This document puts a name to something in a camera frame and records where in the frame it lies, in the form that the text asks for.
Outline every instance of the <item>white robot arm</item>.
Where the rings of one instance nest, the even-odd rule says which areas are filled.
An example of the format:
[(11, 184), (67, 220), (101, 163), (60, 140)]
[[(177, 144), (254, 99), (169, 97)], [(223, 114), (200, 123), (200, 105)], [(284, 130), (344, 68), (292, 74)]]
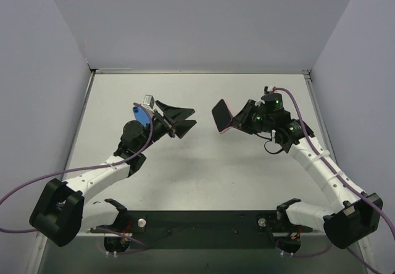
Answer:
[[(368, 195), (341, 171), (330, 153), (318, 143), (313, 131), (284, 110), (282, 95), (274, 93), (276, 89), (288, 91), (266, 87), (260, 101), (248, 100), (234, 117), (221, 100), (212, 110), (218, 131), (223, 133), (233, 127), (250, 135), (271, 133), (271, 140), (304, 167), (330, 205), (327, 209), (292, 199), (277, 207), (277, 221), (324, 231), (335, 246), (344, 249), (377, 230), (380, 215), (372, 205), (381, 209), (383, 202), (375, 193)], [(356, 193), (367, 198), (371, 205)]]
[(49, 181), (30, 216), (30, 224), (58, 246), (64, 246), (81, 229), (111, 225), (121, 212), (126, 212), (127, 209), (113, 199), (88, 204), (86, 209), (84, 205), (110, 185), (137, 172), (146, 160), (142, 150), (166, 134), (182, 138), (196, 124), (195, 120), (187, 120), (194, 114), (193, 109), (172, 107), (160, 101), (155, 104), (163, 115), (151, 110), (153, 97), (146, 96), (143, 105), (149, 109), (138, 107), (146, 112), (150, 122), (147, 125), (137, 120), (128, 122), (117, 150), (101, 165), (66, 181)]

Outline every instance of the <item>cable connector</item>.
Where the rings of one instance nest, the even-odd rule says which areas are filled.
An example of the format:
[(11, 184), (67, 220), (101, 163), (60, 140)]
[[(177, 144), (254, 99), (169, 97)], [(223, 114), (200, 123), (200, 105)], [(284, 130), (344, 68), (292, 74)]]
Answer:
[(265, 86), (265, 88), (264, 88), (264, 94), (273, 93), (273, 92), (274, 92), (274, 89), (275, 89), (274, 86)]

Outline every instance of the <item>metal frame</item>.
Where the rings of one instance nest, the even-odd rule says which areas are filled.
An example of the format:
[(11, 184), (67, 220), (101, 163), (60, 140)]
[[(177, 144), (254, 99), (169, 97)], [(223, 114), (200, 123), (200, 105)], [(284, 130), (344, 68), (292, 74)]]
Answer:
[(300, 75), (304, 74), (306, 70), (259, 70), (256, 72), (236, 72), (236, 71), (218, 71), (211, 72), (209, 70), (166, 70), (154, 72), (152, 70), (132, 70), (131, 68), (100, 68), (96, 70), (98, 75), (113, 75), (113, 74), (144, 74), (144, 75), (157, 75), (157, 74), (172, 74), (172, 75)]
[[(84, 102), (83, 102), (82, 109), (81, 109), (81, 112), (80, 112), (80, 117), (78, 118), (78, 125), (77, 125), (75, 133), (73, 135), (72, 145), (70, 147), (69, 154), (67, 156), (67, 161), (66, 161), (64, 169), (67, 169), (69, 167), (69, 165), (70, 165), (70, 162), (71, 162), (73, 150), (74, 150), (74, 147), (75, 147), (75, 143), (77, 141), (78, 133), (79, 133), (80, 128), (81, 128), (81, 124), (82, 124), (82, 120), (83, 120), (83, 117), (84, 117), (86, 105), (88, 103), (89, 95), (90, 95), (91, 90), (92, 90), (94, 76), (95, 76), (95, 71), (93, 70), (91, 72), (91, 76), (89, 78), (88, 86), (86, 87), (85, 96), (84, 96)], [(43, 258), (44, 248), (46, 246), (47, 240), (48, 240), (47, 237), (45, 237), (40, 232), (37, 232), (35, 244), (33, 246), (33, 250), (31, 251), (29, 262), (28, 262), (28, 265), (27, 265), (27, 268), (26, 268), (26, 273), (27, 274), (35, 274), (35, 273), (38, 272), (38, 269), (40, 267), (39, 265), (41, 263), (41, 259)]]
[[(306, 81), (307, 89), (309, 90), (309, 94), (310, 94), (310, 98), (311, 98), (311, 101), (313, 104), (314, 112), (315, 112), (315, 115), (317, 116), (318, 126), (320, 127), (322, 137), (324, 139), (325, 147), (331, 152), (331, 158), (337, 164), (335, 152), (333, 151), (333, 148), (331, 145), (331, 140), (330, 140), (330, 137), (328, 134), (328, 130), (326, 129), (325, 122), (323, 120), (320, 107), (318, 106), (317, 98), (315, 97), (312, 79), (310, 76), (310, 70), (304, 71), (304, 79)], [(369, 237), (365, 237), (365, 238), (361, 239), (358, 243), (359, 243), (360, 253), (362, 254), (362, 257), (364, 258), (364, 260), (369, 265), (371, 265), (373, 268), (377, 269), (377, 264), (376, 264), (374, 256), (373, 256), (373, 248), (372, 248), (372, 245), (370, 244)]]

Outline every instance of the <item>black cable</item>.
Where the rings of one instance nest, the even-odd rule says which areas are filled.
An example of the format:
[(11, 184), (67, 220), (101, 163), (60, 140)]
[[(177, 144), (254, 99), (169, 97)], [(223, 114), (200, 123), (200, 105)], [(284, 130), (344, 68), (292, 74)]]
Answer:
[(258, 137), (260, 137), (260, 138), (262, 138), (262, 139), (266, 139), (266, 140), (269, 140), (269, 141), (271, 141), (272, 139), (271, 138), (269, 138), (269, 137), (264, 137), (264, 136), (262, 136), (262, 135), (259, 135), (259, 134), (257, 134), (257, 133), (255, 133), (255, 135), (256, 136), (258, 136)]
[(266, 147), (266, 144), (267, 144), (268, 142), (270, 142), (270, 141), (272, 141), (272, 140), (268, 140), (268, 141), (266, 141), (265, 144), (264, 144), (264, 148), (265, 148), (265, 150), (266, 150), (269, 154), (271, 154), (271, 155), (278, 155), (279, 153), (281, 153), (281, 152), (284, 151), (284, 149), (281, 148), (281, 149), (280, 149), (279, 151), (277, 151), (277, 152), (270, 152), (270, 151), (267, 149), (267, 147)]

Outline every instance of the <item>screw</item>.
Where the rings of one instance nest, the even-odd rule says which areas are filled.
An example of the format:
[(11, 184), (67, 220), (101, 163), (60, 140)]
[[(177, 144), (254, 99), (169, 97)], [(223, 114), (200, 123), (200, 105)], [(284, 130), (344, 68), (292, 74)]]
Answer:
[(137, 221), (137, 225), (139, 226), (139, 228), (144, 228), (146, 226), (146, 224), (147, 224), (147, 221), (143, 218), (141, 218)]
[(266, 219), (264, 219), (264, 218), (258, 219), (258, 225), (259, 226), (266, 226)]

